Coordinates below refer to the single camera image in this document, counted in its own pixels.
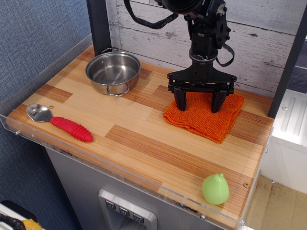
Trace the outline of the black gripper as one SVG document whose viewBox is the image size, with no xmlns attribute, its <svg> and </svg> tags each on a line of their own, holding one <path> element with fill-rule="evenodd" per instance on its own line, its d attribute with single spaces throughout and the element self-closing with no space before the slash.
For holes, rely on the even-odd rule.
<svg viewBox="0 0 307 230">
<path fill-rule="evenodd" d="M 236 76 L 216 70 L 212 63 L 193 63 L 187 69 L 169 73 L 167 78 L 180 111 L 186 110 L 186 92 L 212 92 L 212 113 L 221 109 L 227 94 L 234 93 L 236 82 Z"/>
</svg>

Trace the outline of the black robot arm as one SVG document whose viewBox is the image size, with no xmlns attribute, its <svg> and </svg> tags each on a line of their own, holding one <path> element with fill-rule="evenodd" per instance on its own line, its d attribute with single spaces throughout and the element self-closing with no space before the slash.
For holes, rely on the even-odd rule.
<svg viewBox="0 0 307 230">
<path fill-rule="evenodd" d="M 234 75 L 220 72 L 213 67 L 218 61 L 218 51 L 225 48 L 231 29 L 227 26 L 225 1 L 223 0 L 159 0 L 159 5 L 175 14 L 184 15 L 191 39 L 189 68 L 167 75 L 168 89 L 174 94 L 177 107 L 186 109 L 186 93 L 211 93 L 212 113 L 218 112 L 226 97 L 234 92 Z"/>
</svg>

